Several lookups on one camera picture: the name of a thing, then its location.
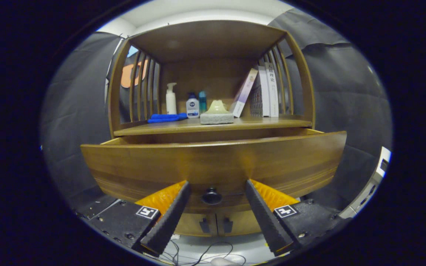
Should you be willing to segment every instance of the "book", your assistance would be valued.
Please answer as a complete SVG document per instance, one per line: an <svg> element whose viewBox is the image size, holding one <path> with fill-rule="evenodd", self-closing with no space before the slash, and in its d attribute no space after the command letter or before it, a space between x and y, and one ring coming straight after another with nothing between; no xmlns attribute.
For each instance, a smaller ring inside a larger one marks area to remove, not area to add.
<svg viewBox="0 0 426 266"><path fill-rule="evenodd" d="M270 116L269 86L265 66L256 66L258 73L251 90L251 116Z"/></svg>
<svg viewBox="0 0 426 266"><path fill-rule="evenodd" d="M246 79L244 79L241 88L234 98L233 104L230 107L230 112L233 113L235 117L240 117L244 104L246 103L247 97L251 92L252 85L257 76L257 69L251 68Z"/></svg>
<svg viewBox="0 0 426 266"><path fill-rule="evenodd" d="M272 63L265 62L267 84L269 86L270 117L279 117L279 93L277 92L277 80Z"/></svg>

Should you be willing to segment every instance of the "small teal bottle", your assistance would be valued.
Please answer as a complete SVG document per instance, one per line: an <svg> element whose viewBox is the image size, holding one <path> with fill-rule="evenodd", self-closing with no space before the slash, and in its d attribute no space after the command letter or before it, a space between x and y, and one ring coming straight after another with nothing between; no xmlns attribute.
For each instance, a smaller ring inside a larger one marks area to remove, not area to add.
<svg viewBox="0 0 426 266"><path fill-rule="evenodd" d="M205 91L198 93L198 100L200 102L200 113L206 112L206 94Z"/></svg>

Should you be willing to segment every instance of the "cabinet door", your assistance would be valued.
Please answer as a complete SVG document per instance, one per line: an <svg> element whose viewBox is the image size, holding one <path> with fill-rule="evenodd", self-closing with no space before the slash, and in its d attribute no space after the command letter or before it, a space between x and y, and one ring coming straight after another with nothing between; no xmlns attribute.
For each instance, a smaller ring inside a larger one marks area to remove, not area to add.
<svg viewBox="0 0 426 266"><path fill-rule="evenodd" d="M219 236L259 233L261 228L252 211L216 214Z"/></svg>
<svg viewBox="0 0 426 266"><path fill-rule="evenodd" d="M189 236L217 236L216 217L214 214L182 214L175 229L176 234Z"/></svg>

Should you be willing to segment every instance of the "drawer knob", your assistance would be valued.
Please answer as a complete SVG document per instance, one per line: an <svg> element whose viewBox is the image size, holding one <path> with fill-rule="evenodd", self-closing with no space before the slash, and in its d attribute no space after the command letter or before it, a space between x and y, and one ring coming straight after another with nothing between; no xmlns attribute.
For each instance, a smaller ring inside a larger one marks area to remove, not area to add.
<svg viewBox="0 0 426 266"><path fill-rule="evenodd" d="M216 188L210 187L206 190L206 193L203 194L202 201L208 205L216 205L221 202L222 198L221 194L216 192Z"/></svg>

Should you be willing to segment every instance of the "black fabric backdrop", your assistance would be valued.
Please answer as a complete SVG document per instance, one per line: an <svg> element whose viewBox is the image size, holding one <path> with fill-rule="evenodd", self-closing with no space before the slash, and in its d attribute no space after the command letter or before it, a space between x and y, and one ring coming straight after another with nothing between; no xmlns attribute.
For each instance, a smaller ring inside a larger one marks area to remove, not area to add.
<svg viewBox="0 0 426 266"><path fill-rule="evenodd" d="M120 39L109 33L88 37L63 62L47 89L41 110L41 145L54 183L71 207L102 195L80 145L111 138L105 77Z"/></svg>
<svg viewBox="0 0 426 266"><path fill-rule="evenodd" d="M305 198L343 210L365 186L381 147L392 151L392 117L385 89L365 57L329 26L292 9L269 25L287 30L306 58L314 86L315 129L348 132L333 181ZM303 113L302 89L294 56L283 49L289 67L294 113Z"/></svg>

